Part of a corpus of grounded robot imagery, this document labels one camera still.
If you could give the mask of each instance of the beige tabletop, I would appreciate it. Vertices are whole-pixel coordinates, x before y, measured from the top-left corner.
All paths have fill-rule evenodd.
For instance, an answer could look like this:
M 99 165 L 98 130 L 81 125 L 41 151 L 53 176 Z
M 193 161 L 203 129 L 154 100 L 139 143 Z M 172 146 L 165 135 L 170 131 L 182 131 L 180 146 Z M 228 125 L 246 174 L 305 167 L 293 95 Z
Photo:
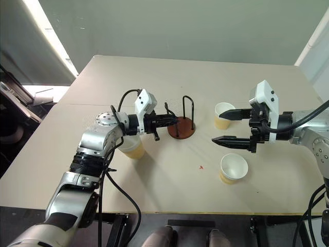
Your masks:
M 226 131 L 216 129 L 214 106 L 226 101 L 236 108 L 249 107 L 250 90 L 264 79 L 279 96 L 281 111 L 320 104 L 294 66 L 95 56 L 0 180 L 0 206 L 45 209 L 94 116 L 111 104 L 117 106 L 126 90 L 142 87 L 155 95 L 158 114 L 165 113 L 167 102 L 182 115 L 182 96 L 192 97 L 196 124 L 195 133 L 185 140 L 173 139 L 166 128 L 159 129 L 158 142 L 152 135 L 143 136 L 147 152 L 138 161 L 116 151 L 111 166 L 118 171 L 113 178 L 143 212 L 301 214 L 323 183 L 315 158 L 305 147 L 277 141 L 259 144 L 252 154 L 211 141 L 221 135 L 249 137 L 248 120 L 234 122 Z M 133 113 L 135 97 L 128 96 L 122 111 Z M 233 185 L 219 178 L 220 160 L 227 153 L 238 153 L 249 164 L 246 177 Z M 324 209 L 320 203 L 313 212 Z M 108 181 L 103 210 L 135 211 Z

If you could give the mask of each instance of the brown round base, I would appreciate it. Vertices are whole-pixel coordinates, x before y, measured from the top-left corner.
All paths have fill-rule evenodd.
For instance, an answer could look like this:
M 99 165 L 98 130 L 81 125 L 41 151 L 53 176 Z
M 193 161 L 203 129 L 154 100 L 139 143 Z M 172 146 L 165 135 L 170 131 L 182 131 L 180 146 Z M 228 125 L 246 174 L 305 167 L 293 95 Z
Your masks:
M 195 131 L 195 125 L 192 129 L 192 120 L 189 118 L 178 117 L 178 136 L 176 132 L 176 125 L 168 126 L 168 133 L 175 139 L 186 139 L 193 135 Z

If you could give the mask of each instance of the paper cup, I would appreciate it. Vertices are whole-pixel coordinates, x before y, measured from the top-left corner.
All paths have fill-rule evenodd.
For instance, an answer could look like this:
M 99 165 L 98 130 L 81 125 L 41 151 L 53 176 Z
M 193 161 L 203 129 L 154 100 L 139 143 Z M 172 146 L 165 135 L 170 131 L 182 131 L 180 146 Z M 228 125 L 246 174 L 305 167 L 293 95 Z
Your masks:
M 215 126 L 216 128 L 220 129 L 220 130 L 226 130 L 231 121 L 221 118 L 220 115 L 223 112 L 226 112 L 228 110 L 232 110 L 235 109 L 235 107 L 233 105 L 231 105 L 230 103 L 226 103 L 226 102 L 222 102 L 222 103 L 218 103 L 215 106 Z
M 242 156 L 229 153 L 222 158 L 220 177 L 223 182 L 232 184 L 243 178 L 247 172 L 248 163 Z
M 140 159 L 145 153 L 145 149 L 139 135 L 126 135 L 123 137 L 123 144 L 118 149 L 126 156 L 133 159 Z

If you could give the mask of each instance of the robotic arm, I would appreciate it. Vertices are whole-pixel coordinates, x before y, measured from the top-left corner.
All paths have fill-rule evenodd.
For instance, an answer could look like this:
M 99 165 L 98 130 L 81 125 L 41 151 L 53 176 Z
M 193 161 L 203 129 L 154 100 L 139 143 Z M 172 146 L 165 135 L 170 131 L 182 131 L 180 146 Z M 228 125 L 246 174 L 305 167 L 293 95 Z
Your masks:
M 220 136 L 212 141 L 220 146 L 247 149 L 256 153 L 257 143 L 275 140 L 289 140 L 291 144 L 307 147 L 315 156 L 323 176 L 326 206 L 329 208 L 329 110 L 328 102 L 314 118 L 312 111 L 283 112 L 279 115 L 279 100 L 267 81 L 260 82 L 251 91 L 251 109 L 235 109 L 224 112 L 221 118 L 229 120 L 249 119 L 250 138 Z M 329 244 L 329 210 L 323 213 L 322 238 Z
M 9 246 L 69 246 L 78 228 L 88 227 L 96 214 L 100 175 L 104 164 L 125 135 L 153 133 L 156 129 L 177 123 L 170 114 L 156 115 L 156 99 L 145 89 L 135 101 L 135 114 L 105 112 L 82 135 L 69 171 L 65 172 L 46 211 L 45 222 L 34 225 L 18 236 Z

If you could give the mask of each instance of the cup with yellow liquid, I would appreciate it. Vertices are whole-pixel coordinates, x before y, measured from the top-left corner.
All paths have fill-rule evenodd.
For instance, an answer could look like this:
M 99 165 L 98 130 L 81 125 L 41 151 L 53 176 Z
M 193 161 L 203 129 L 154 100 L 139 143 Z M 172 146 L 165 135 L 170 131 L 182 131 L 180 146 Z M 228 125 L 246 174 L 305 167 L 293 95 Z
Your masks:
M 235 107 L 233 105 L 231 105 L 230 103 L 226 103 L 226 102 L 222 102 L 222 103 L 218 103 L 215 106 L 215 126 L 216 128 L 220 129 L 220 130 L 226 130 L 231 121 L 221 118 L 220 115 L 223 112 L 226 112 L 228 110 L 233 110 L 235 109 Z
M 248 163 L 236 153 L 223 156 L 220 167 L 220 178 L 224 183 L 233 184 L 248 172 Z
M 123 144 L 118 149 L 129 158 L 138 160 L 143 157 L 145 149 L 139 135 L 125 135 Z

